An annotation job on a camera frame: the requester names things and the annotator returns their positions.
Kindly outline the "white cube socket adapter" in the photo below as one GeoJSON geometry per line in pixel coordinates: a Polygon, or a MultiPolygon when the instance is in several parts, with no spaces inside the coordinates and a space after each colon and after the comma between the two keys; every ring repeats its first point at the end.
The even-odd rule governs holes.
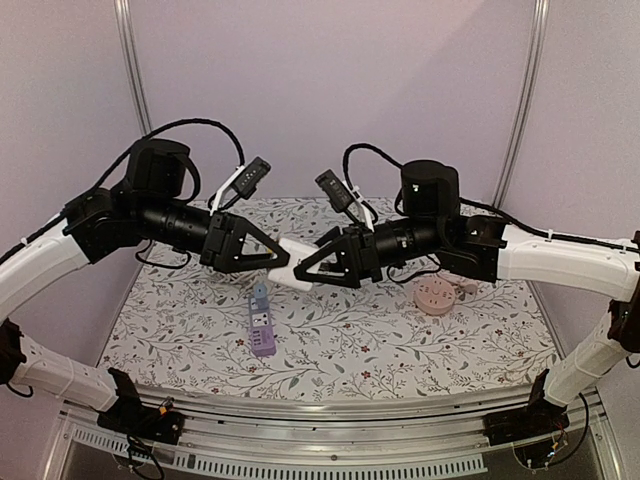
{"type": "Polygon", "coordinates": [[[286,237],[280,237],[277,243],[289,254],[289,261],[284,267],[270,269],[267,274],[267,279],[272,283],[284,287],[309,292],[313,287],[313,283],[298,280],[295,276],[294,269],[307,257],[316,253],[319,247],[286,237]]]}

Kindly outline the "blue cube plug adapter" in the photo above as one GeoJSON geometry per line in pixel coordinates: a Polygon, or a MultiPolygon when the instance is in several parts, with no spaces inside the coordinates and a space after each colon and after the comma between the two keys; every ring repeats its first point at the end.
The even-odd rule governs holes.
{"type": "Polygon", "coordinates": [[[253,310],[262,310],[269,307],[268,289],[264,283],[257,283],[254,286],[250,305],[253,310]]]}

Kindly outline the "purple power strip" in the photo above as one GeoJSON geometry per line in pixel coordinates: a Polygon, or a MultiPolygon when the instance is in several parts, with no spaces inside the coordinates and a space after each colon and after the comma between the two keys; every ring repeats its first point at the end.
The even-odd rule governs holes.
{"type": "Polygon", "coordinates": [[[257,357],[276,354],[276,341],[269,302],[266,297],[251,297],[249,307],[249,340],[251,350],[257,357]]]}

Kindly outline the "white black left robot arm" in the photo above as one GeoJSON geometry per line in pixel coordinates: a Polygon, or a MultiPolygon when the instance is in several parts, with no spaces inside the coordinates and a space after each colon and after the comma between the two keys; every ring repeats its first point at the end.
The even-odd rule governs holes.
{"type": "Polygon", "coordinates": [[[238,138],[221,122],[171,122],[136,140],[114,163],[126,167],[119,182],[110,188],[96,182],[2,255],[1,382],[85,405],[126,433],[138,434],[148,426],[149,409],[126,373],[90,367],[42,347],[21,332],[11,314],[66,275],[145,240],[198,256],[203,266],[224,274],[284,267],[290,256],[251,221],[230,213],[237,201],[256,192],[271,166],[260,157],[247,161],[238,138]],[[238,155],[234,173],[207,209],[191,204],[201,177],[189,147],[161,136],[190,124],[222,131],[238,155]]]}

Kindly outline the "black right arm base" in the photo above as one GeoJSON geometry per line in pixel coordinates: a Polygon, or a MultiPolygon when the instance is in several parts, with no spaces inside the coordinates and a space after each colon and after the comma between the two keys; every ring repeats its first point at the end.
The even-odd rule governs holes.
{"type": "Polygon", "coordinates": [[[491,446],[549,434],[569,426],[567,405],[551,403],[544,393],[548,374],[549,369],[545,369],[536,377],[524,406],[489,413],[482,418],[483,435],[491,446]]]}

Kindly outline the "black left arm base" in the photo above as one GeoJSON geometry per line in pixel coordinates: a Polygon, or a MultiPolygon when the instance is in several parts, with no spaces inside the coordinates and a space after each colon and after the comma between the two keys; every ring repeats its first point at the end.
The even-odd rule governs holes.
{"type": "Polygon", "coordinates": [[[146,406],[125,372],[109,368],[108,373],[115,381],[116,401],[98,413],[97,425],[131,437],[177,445],[185,416],[174,409],[175,399],[169,396],[158,406],[146,406]]]}

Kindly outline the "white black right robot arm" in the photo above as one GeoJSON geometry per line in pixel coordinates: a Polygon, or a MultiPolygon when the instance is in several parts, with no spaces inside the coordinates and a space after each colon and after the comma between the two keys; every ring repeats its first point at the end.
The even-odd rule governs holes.
{"type": "Polygon", "coordinates": [[[455,168],[397,163],[398,219],[354,222],[294,268],[296,279],[358,288],[384,269],[433,255],[450,273],[485,282],[535,281],[605,295],[600,323],[568,356],[539,374],[517,427],[537,436],[586,388],[639,350],[639,241],[599,240],[530,227],[488,205],[464,216],[455,168]]]}

